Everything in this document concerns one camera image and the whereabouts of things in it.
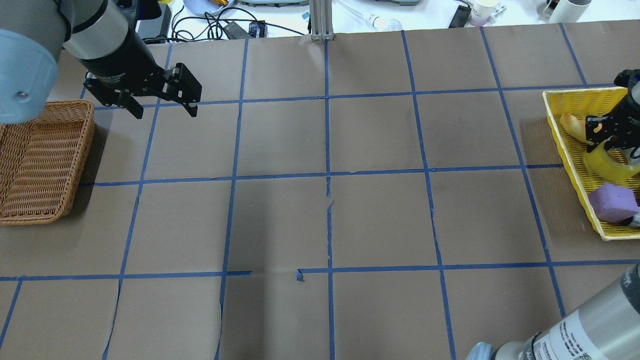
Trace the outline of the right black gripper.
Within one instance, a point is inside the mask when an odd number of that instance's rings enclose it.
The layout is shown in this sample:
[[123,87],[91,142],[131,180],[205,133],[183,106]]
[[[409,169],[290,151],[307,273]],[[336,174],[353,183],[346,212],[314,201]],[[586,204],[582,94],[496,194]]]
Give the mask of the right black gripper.
[[[626,88],[627,94],[617,105],[615,114],[585,117],[585,137],[589,145],[586,153],[592,153],[605,144],[605,151],[630,150],[639,146],[639,69],[625,69],[615,76],[613,84]],[[623,130],[618,130],[622,122]]]

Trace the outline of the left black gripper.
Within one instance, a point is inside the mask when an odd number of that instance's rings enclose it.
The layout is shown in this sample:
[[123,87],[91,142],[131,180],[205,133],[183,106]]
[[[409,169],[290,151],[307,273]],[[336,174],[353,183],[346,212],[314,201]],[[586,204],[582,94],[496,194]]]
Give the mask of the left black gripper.
[[92,74],[86,75],[84,88],[105,107],[125,109],[140,120],[144,109],[134,97],[154,96],[181,105],[191,117],[198,114],[202,96],[199,80],[183,63],[164,70],[135,30],[128,30],[112,53],[77,59]]

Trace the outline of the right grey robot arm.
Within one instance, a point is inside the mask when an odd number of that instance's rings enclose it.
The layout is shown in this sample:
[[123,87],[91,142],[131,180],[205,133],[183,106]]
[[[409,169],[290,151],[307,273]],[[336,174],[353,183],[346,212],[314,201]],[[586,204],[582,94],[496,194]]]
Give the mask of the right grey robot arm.
[[[639,71],[612,88],[544,91],[558,153],[590,223],[604,240],[639,238]],[[637,360],[639,264],[545,331],[469,360]]]

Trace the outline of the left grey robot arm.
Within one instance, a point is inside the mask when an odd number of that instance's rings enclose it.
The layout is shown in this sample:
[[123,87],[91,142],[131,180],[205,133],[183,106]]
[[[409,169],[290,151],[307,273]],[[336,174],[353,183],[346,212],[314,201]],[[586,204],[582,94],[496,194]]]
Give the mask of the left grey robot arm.
[[173,101],[192,117],[202,85],[187,66],[157,64],[137,22],[158,18],[157,0],[3,0],[0,3],[0,121],[34,120],[58,79],[62,50],[87,70],[83,86],[105,107],[144,113],[139,97]]

